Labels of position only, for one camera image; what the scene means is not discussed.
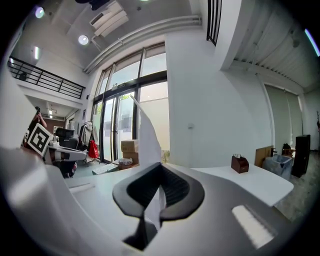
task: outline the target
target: brown tissue box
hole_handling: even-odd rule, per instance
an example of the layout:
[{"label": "brown tissue box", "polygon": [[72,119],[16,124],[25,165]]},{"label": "brown tissue box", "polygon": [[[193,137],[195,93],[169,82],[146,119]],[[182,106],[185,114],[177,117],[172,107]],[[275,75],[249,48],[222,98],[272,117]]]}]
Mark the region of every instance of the brown tissue box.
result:
[{"label": "brown tissue box", "polygon": [[138,140],[128,139],[121,141],[121,151],[130,153],[138,152]]},{"label": "brown tissue box", "polygon": [[238,174],[246,173],[249,171],[248,160],[240,156],[239,158],[232,156],[231,168],[234,169]]},{"label": "brown tissue box", "polygon": [[131,158],[133,164],[139,164],[139,153],[135,152],[123,152],[122,153],[123,158]]}]

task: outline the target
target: ceiling vent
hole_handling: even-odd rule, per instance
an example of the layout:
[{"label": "ceiling vent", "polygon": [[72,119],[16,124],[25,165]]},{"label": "ceiling vent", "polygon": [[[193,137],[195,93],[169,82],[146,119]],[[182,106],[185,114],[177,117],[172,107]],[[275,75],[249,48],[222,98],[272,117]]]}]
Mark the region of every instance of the ceiling vent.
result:
[{"label": "ceiling vent", "polygon": [[116,28],[129,20],[127,13],[117,1],[108,4],[106,9],[100,12],[90,21],[90,25],[95,29],[95,36],[106,37]]}]

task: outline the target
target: wall light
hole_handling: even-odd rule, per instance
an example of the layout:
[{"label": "wall light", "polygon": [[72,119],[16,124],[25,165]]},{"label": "wall light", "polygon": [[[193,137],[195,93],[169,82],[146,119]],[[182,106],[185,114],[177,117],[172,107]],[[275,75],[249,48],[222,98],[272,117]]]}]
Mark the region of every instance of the wall light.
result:
[{"label": "wall light", "polygon": [[42,7],[38,7],[36,10],[35,10],[35,13],[34,15],[38,18],[38,19],[41,19],[44,15],[45,15],[45,11]]},{"label": "wall light", "polygon": [[87,43],[89,43],[88,37],[84,34],[79,36],[78,41],[81,45],[86,45]]},{"label": "wall light", "polygon": [[39,60],[39,47],[37,46],[34,47],[34,58]]},{"label": "wall light", "polygon": [[313,46],[313,49],[315,50],[316,55],[319,57],[320,56],[320,51],[319,51],[319,48],[318,48],[314,38],[312,37],[312,35],[310,34],[308,29],[305,29],[304,32],[305,32],[306,36],[309,38],[309,40],[310,40],[310,42],[311,42],[311,44]]}]

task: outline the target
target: glass door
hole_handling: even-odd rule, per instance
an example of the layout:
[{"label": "glass door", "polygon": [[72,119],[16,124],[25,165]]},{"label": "glass door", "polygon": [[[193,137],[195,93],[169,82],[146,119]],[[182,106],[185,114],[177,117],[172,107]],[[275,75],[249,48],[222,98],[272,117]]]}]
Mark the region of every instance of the glass door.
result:
[{"label": "glass door", "polygon": [[117,159],[122,158],[121,141],[132,140],[133,138],[133,115],[134,115],[134,100],[130,96],[135,96],[134,92],[130,92],[119,96],[118,111],[116,119],[117,131]]},{"label": "glass door", "polygon": [[111,131],[115,100],[115,98],[109,99],[104,104],[103,131],[101,133],[103,138],[103,158],[110,162],[113,160]]},{"label": "glass door", "polygon": [[130,92],[115,96],[93,108],[92,124],[98,134],[96,144],[102,162],[122,158],[121,141],[133,138],[134,101],[130,96],[134,95]]},{"label": "glass door", "polygon": [[100,122],[101,122],[101,112],[102,112],[102,101],[95,104],[93,106],[93,113],[92,113],[92,131],[95,132],[96,131],[96,138],[95,138],[95,144],[98,148],[98,152],[99,152],[99,159],[100,159]]}]

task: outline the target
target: wooden board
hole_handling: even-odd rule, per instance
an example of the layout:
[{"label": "wooden board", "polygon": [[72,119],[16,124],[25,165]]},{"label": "wooden board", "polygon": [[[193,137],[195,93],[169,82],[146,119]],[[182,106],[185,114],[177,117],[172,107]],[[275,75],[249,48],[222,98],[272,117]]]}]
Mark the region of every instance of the wooden board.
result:
[{"label": "wooden board", "polygon": [[274,146],[266,146],[262,148],[258,148],[255,150],[255,160],[254,160],[254,165],[262,168],[262,164],[265,160],[266,157],[271,156],[271,149]]}]

